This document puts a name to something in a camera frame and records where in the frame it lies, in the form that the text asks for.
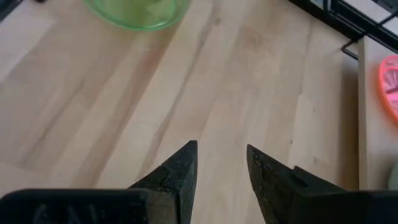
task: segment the green bowl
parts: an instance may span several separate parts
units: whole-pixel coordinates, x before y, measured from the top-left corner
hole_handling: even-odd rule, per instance
[[[83,0],[108,22],[132,30],[154,30],[180,20],[189,0]]]

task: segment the black metal rack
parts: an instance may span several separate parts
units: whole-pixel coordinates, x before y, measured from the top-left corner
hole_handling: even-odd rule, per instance
[[[21,3],[22,0],[0,0],[0,22]]]
[[[365,35],[398,54],[398,36],[382,26],[398,15],[398,11],[376,22],[343,0],[323,0],[321,5],[311,0],[289,1],[350,38],[351,40],[341,47],[350,57],[358,59],[347,47]]]

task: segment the wood grain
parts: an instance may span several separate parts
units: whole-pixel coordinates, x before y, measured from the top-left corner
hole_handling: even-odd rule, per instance
[[[263,222],[247,144],[356,189],[346,41],[286,0],[193,0],[152,32],[112,26],[81,1],[24,1],[0,24],[0,193],[125,188],[191,139],[192,223]]]

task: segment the black plastic part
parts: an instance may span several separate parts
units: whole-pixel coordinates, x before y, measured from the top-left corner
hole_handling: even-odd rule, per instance
[[[130,189],[143,188],[176,196],[178,223],[189,224],[197,185],[198,143],[190,141]]]
[[[398,192],[347,192],[248,146],[249,175],[267,224],[398,223]]]
[[[0,0],[0,22],[21,2],[22,0]]]
[[[0,200],[0,223],[190,223],[197,142],[122,190],[20,190]]]

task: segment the wooden table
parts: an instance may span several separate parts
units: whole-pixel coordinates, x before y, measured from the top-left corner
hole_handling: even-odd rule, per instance
[[[193,223],[262,223],[252,144],[358,187],[357,63],[286,0],[193,0],[133,32],[80,0],[25,0],[0,23],[0,193],[124,188],[197,139]]]
[[[383,59],[394,54],[365,37],[359,43],[359,188],[386,189],[398,162],[398,127],[381,106],[376,77]]]

